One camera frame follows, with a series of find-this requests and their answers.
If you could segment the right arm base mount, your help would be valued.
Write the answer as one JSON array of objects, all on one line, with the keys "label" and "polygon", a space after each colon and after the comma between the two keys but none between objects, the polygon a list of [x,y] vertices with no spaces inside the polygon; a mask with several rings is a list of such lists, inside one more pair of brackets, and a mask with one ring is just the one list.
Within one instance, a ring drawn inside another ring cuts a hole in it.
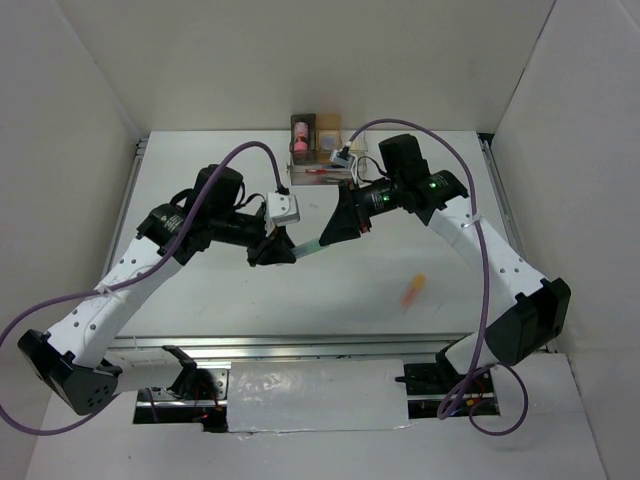
[{"label": "right arm base mount", "polygon": [[[403,373],[395,381],[403,384],[408,397],[408,417],[410,419],[436,418],[437,409],[444,396],[464,378],[449,366],[441,364],[443,354],[428,363],[405,363]],[[453,417],[467,416],[472,407],[476,414],[494,416],[499,413],[494,385],[489,373],[476,377],[461,403],[453,412]]]}]

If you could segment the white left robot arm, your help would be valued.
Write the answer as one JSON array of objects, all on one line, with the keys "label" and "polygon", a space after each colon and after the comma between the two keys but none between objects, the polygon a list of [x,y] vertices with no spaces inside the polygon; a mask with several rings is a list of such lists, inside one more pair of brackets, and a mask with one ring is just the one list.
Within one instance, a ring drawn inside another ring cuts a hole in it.
[{"label": "white left robot arm", "polygon": [[98,412],[116,394],[162,388],[189,397],[203,370],[177,346],[115,354],[109,348],[150,296],[211,243],[245,248],[250,266],[293,264],[286,232],[300,219],[298,202],[285,187],[263,196],[253,215],[242,175],[210,165],[195,185],[154,208],[127,250],[96,286],[96,294],[45,332],[27,331],[18,347],[43,380],[78,415]]}]

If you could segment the pink capped eraser tube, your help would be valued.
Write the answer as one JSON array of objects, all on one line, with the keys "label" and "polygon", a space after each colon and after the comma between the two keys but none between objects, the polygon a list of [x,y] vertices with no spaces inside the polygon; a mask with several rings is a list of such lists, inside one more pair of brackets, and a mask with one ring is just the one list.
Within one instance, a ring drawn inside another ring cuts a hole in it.
[{"label": "pink capped eraser tube", "polygon": [[304,121],[298,121],[293,127],[293,151],[305,152],[309,150],[309,126]]}]

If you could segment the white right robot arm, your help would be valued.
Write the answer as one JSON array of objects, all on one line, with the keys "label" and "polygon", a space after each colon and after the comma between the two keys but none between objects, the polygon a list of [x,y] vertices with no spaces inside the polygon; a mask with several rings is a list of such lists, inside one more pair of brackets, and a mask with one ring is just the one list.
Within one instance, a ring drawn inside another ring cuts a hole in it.
[{"label": "white right robot arm", "polygon": [[547,279],[511,248],[472,205],[469,191],[453,173],[433,173],[417,139],[403,134],[379,150],[385,177],[364,187],[338,184],[338,203],[320,244],[354,240],[377,215],[401,208],[444,239],[471,268],[480,270],[489,292],[483,332],[474,333],[436,356],[436,379],[448,392],[460,391],[479,367],[515,366],[562,331],[571,291],[560,278]]}]

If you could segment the clear paper clip jar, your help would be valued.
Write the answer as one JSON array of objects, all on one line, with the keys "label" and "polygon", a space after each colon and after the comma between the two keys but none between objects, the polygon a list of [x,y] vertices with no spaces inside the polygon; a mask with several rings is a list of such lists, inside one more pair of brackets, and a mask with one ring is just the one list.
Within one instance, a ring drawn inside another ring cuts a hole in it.
[{"label": "clear paper clip jar", "polygon": [[318,146],[322,151],[333,151],[341,145],[339,130],[320,130],[318,132]]}]

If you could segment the clear stationery organizer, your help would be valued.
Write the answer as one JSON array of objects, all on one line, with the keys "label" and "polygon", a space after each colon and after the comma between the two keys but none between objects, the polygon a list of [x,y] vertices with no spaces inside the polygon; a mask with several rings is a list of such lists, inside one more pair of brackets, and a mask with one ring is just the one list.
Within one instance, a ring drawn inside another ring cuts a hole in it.
[{"label": "clear stationery organizer", "polygon": [[[304,121],[309,126],[309,150],[305,152],[293,151],[293,127],[298,121]],[[356,174],[364,177],[368,167],[364,160],[360,161],[358,170],[355,170],[355,161],[351,169],[345,169],[344,174],[329,175],[307,175],[305,169],[308,168],[334,168],[330,162],[330,155],[334,151],[322,151],[318,146],[318,132],[320,130],[339,130],[341,134],[341,145],[338,149],[342,149],[344,141],[342,139],[342,117],[337,113],[306,113],[293,114],[290,117],[290,142],[289,152],[290,160],[287,165],[290,181],[293,186],[320,186],[334,185],[323,184],[320,182],[322,176],[346,177],[346,179],[356,179]],[[363,157],[367,153],[368,147],[363,134],[361,134],[350,147],[350,153],[355,156],[355,160]]]}]

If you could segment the aluminium table edge rail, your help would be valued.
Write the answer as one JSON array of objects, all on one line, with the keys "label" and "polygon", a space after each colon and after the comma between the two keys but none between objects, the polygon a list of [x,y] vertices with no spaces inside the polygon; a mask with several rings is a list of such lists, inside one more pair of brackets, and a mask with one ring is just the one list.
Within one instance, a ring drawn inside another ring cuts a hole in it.
[{"label": "aluminium table edge rail", "polygon": [[460,334],[119,337],[113,352],[175,346],[199,361],[433,357]]}]

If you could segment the red gel pen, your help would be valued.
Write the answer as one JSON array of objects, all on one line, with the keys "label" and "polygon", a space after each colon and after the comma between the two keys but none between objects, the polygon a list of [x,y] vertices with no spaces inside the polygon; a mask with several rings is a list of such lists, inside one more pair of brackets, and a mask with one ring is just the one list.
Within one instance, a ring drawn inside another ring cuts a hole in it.
[{"label": "red gel pen", "polygon": [[308,168],[305,169],[307,175],[329,175],[329,174],[344,174],[346,170],[344,168]]}]

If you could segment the orange highlighter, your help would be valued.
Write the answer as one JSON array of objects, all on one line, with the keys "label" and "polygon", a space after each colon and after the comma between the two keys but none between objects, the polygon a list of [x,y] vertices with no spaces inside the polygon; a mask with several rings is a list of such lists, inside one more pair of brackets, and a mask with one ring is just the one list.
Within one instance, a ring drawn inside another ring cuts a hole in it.
[{"label": "orange highlighter", "polygon": [[400,299],[400,305],[402,308],[409,308],[414,303],[417,296],[423,290],[425,283],[426,276],[424,274],[417,274],[412,277]]}]

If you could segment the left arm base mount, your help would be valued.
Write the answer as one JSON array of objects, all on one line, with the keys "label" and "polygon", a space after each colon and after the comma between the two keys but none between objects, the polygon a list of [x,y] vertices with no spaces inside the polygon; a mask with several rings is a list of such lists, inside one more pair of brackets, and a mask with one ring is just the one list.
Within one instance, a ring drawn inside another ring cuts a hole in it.
[{"label": "left arm base mount", "polygon": [[181,370],[168,387],[151,387],[139,396],[147,401],[154,423],[169,421],[168,410],[191,409],[193,422],[213,420],[226,413],[229,386],[229,368],[205,368],[176,346],[163,346],[172,355]]}]

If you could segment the green highlighter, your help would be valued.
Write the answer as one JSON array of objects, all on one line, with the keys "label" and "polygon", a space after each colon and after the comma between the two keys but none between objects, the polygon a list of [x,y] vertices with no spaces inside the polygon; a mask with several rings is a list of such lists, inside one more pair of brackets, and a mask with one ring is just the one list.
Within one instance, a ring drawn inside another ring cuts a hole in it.
[{"label": "green highlighter", "polygon": [[313,255],[325,249],[325,246],[321,245],[319,239],[309,240],[302,244],[296,245],[292,249],[292,253],[297,260]]}]

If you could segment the white foil front panel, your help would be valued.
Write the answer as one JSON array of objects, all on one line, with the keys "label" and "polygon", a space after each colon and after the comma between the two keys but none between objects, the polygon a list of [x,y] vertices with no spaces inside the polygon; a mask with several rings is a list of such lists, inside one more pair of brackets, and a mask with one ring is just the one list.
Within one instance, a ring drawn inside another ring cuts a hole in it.
[{"label": "white foil front panel", "polygon": [[234,363],[227,424],[234,433],[378,431],[410,425],[399,360]]}]

